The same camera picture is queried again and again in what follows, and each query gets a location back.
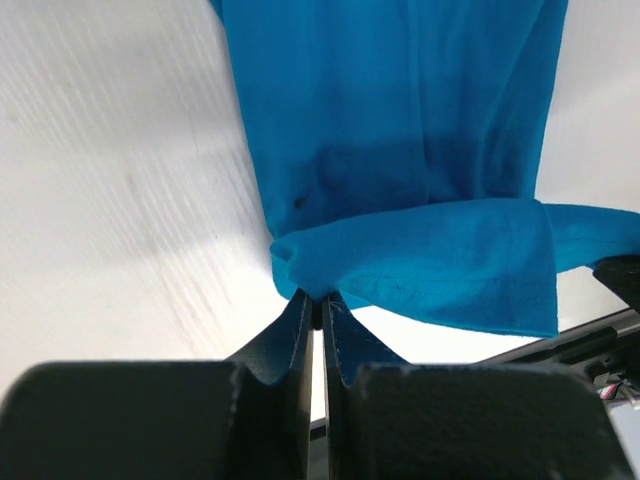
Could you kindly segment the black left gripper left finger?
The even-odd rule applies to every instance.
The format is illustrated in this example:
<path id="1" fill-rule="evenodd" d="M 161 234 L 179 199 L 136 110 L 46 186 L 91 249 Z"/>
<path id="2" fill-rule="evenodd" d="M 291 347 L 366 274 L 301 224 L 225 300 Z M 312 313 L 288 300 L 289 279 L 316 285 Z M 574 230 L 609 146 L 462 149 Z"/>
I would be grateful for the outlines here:
<path id="1" fill-rule="evenodd" d="M 5 479 L 304 479 L 313 301 L 222 361 L 36 365 L 1 405 Z"/>

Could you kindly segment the blue t-shirt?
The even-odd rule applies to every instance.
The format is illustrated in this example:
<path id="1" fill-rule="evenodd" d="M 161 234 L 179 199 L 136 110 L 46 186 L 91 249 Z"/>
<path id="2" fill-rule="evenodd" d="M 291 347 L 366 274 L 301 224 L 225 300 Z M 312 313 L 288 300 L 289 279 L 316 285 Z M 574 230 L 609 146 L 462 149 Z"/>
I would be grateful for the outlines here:
<path id="1" fill-rule="evenodd" d="M 290 297 L 558 331 L 556 276 L 639 250 L 636 213 L 534 197 L 564 1 L 217 1 Z"/>

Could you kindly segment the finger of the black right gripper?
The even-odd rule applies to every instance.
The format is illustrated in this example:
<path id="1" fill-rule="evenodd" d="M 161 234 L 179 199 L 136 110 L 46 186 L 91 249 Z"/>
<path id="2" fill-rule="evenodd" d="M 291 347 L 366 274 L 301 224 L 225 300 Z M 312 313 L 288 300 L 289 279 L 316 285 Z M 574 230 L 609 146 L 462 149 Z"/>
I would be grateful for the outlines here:
<path id="1" fill-rule="evenodd" d="M 640 257 L 624 255 L 601 260 L 593 276 L 635 312 L 640 307 Z"/>

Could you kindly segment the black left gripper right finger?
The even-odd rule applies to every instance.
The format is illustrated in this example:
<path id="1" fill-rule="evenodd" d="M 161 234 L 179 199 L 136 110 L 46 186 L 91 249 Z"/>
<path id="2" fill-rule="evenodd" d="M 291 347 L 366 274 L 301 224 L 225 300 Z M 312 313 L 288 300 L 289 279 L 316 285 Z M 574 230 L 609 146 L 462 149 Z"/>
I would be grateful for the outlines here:
<path id="1" fill-rule="evenodd" d="M 563 365 L 419 365 L 321 304 L 333 479 L 629 479 L 595 389 Z"/>

